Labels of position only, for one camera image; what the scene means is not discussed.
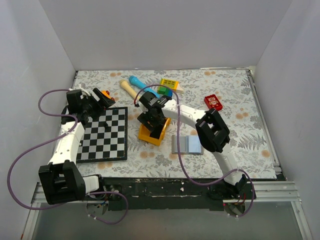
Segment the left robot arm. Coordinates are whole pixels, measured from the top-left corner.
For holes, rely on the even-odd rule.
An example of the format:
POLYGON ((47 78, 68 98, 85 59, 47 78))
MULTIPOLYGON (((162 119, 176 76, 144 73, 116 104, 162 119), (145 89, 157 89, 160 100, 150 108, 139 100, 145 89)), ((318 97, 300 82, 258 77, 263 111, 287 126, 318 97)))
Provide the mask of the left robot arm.
POLYGON ((106 196, 106 187, 99 174, 82 176, 76 166, 78 149, 89 119, 98 120, 106 109, 115 104, 109 91, 69 89, 67 105, 62 110, 60 134, 48 164, 39 168, 38 175, 46 201, 50 205, 82 201, 90 194, 95 200, 106 196))

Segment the grey card holder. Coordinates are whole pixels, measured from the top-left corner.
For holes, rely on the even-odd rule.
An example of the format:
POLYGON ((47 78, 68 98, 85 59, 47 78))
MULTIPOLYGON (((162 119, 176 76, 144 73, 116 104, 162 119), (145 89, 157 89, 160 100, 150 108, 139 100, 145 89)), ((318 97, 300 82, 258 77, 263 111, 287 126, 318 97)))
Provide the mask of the grey card holder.
MULTIPOLYGON (((182 155, 203 155, 204 149, 197 135, 179 137, 180 153, 182 155)), ((178 154, 177 136, 171 136, 171 153, 178 154)))

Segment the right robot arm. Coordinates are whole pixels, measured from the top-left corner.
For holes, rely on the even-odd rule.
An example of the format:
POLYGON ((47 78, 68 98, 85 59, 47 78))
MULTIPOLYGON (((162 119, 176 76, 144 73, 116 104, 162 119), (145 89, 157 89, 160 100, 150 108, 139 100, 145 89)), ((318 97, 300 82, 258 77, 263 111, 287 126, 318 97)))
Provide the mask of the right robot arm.
POLYGON ((196 129, 202 147, 213 153, 223 174, 210 185, 224 182, 227 195, 232 199, 241 195, 255 197, 253 187, 245 194, 245 187, 252 180, 238 167, 230 147, 230 130, 217 110, 195 109, 181 104, 179 98, 156 97, 149 91, 136 96, 134 105, 142 109, 138 120, 151 132, 159 129, 166 119, 177 120, 178 124, 183 123, 196 129))

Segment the yellow toy bin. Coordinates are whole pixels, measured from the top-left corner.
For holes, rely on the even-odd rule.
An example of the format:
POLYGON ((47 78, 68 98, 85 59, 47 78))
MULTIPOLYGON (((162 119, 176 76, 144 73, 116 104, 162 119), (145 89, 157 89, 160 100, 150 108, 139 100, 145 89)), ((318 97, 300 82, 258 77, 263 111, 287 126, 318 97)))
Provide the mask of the yellow toy bin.
POLYGON ((150 132, 143 124, 140 125, 139 132, 138 132, 138 139, 145 141, 149 144, 153 144, 155 146, 160 146, 162 140, 165 137, 165 132, 168 126, 170 125, 171 119, 167 118, 164 126, 150 132))

